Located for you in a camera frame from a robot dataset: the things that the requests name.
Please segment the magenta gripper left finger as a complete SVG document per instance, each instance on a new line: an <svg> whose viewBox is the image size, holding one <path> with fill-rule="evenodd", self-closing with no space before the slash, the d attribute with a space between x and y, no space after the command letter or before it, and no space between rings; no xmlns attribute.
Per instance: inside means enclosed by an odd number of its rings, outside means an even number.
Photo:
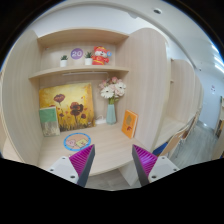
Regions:
<svg viewBox="0 0 224 224"><path fill-rule="evenodd" d="M95 145L90 145L70 157L62 156L48 172L84 187L87 183L95 157Z"/></svg>

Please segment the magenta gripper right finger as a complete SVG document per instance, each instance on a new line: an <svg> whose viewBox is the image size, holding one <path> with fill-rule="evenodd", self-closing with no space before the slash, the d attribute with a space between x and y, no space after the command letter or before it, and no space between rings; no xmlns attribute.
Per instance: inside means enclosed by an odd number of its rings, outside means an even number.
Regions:
<svg viewBox="0 0 224 224"><path fill-rule="evenodd" d="M157 157L137 145L132 145L132 157L142 186L179 171L166 156Z"/></svg>

